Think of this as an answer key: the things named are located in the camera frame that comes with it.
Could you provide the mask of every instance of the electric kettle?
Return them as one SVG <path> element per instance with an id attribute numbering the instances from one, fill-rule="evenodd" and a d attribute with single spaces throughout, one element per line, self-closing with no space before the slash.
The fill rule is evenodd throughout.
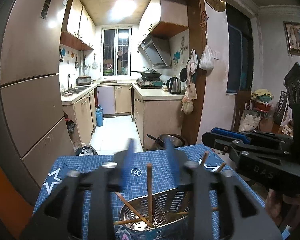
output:
<path id="1" fill-rule="evenodd" d="M 172 77 L 167 80 L 167 89 L 170 94 L 181 94 L 181 82 L 177 77 Z"/>

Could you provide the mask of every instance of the yellow cloth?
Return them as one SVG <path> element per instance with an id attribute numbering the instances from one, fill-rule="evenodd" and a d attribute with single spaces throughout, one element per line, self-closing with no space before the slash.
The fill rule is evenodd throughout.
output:
<path id="1" fill-rule="evenodd" d="M 259 96 L 271 96 L 273 99 L 273 94 L 267 89 L 258 89 L 252 93 L 252 100 L 255 100 Z"/>

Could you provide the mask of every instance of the framed picture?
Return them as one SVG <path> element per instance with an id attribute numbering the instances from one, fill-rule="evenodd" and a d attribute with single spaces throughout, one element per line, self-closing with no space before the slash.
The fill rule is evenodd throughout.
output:
<path id="1" fill-rule="evenodd" d="M 300 23 L 283 22 L 289 52 L 300 53 Z"/>

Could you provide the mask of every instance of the table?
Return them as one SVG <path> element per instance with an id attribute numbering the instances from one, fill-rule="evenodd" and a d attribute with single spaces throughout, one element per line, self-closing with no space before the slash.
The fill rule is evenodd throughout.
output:
<path id="1" fill-rule="evenodd" d="M 216 170 L 221 163 L 222 159 L 218 157 L 210 148 L 203 144 L 190 145 L 179 148 L 186 152 L 188 158 L 191 161 L 199 162 L 205 151 L 209 152 L 208 158 L 205 162 L 205 167 L 208 170 Z M 53 164 L 50 173 L 41 188 L 39 197 L 35 204 L 34 212 L 38 210 L 40 205 L 48 197 L 50 192 L 55 189 L 69 170 L 77 170 L 79 172 L 89 172 L 98 168 L 101 164 L 113 160 L 113 155 L 95 155 L 95 156 L 62 156 L 59 157 Z M 124 189 L 122 195 L 126 200 L 131 200 L 136 197 L 147 195 L 146 185 L 146 163 L 153 164 L 153 194 L 162 192 L 171 188 L 175 188 L 173 184 L 173 178 L 170 171 L 166 169 L 169 166 L 168 160 L 165 155 L 165 150 L 148 151 L 142 153 L 136 153 L 132 170 L 128 178 L 128 185 Z M 230 170 L 231 168 L 226 165 L 223 170 Z M 263 200 L 244 182 L 240 176 L 235 173 L 235 176 L 242 182 L 244 187 L 255 197 L 255 199 L 264 207 Z M 82 222 L 82 234 L 83 239 L 87 239 L 88 235 L 88 219 L 89 219 L 89 206 L 90 206 L 91 192 L 85 193 L 85 200 L 83 205 L 83 222 Z M 119 212 L 123 203 L 114 194 L 111 194 L 112 198 L 112 213 L 114 220 L 119 219 Z M 210 201 L 212 206 L 217 205 L 216 192 L 210 191 Z M 214 212 L 213 218 L 213 234 L 214 239 L 219 239 L 219 224 L 218 214 Z M 122 240 L 132 240 L 130 233 L 125 230 L 123 226 L 115 226 L 116 235 Z M 173 237 L 166 237 L 162 240 L 174 240 Z"/>

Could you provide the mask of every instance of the range hood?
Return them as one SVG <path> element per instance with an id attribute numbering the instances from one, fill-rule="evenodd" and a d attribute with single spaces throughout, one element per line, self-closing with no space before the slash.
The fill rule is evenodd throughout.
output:
<path id="1" fill-rule="evenodd" d="M 171 65 L 170 44 L 168 40 L 148 35 L 138 50 L 149 60 L 153 68 L 168 68 Z"/>

